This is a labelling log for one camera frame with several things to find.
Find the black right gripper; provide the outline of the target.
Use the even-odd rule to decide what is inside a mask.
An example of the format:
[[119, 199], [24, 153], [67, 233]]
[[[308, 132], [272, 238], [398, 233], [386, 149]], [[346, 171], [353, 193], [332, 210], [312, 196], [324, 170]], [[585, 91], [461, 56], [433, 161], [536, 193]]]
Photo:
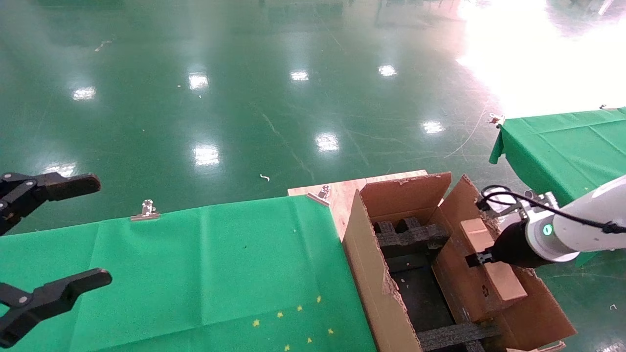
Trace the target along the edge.
[[466, 256], [468, 267], [503, 262], [518, 267], [535, 269], [543, 265], [543, 258], [529, 245], [526, 238], [527, 220], [508, 225], [494, 241], [492, 249]]

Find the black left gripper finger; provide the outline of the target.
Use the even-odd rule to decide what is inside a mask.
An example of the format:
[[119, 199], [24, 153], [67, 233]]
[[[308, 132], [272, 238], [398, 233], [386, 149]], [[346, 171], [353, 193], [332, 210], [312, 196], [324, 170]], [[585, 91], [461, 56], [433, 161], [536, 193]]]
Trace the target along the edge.
[[0, 319], [1, 347], [13, 347], [41, 321], [72, 310], [82, 294], [111, 283], [112, 275], [104, 269], [90, 269], [61, 278], [37, 287], [33, 292], [2, 283], [0, 301], [7, 311]]
[[99, 192], [92, 173], [65, 177], [58, 172], [30, 176], [2, 173], [0, 179], [0, 235], [4, 236], [45, 202], [58, 202]]

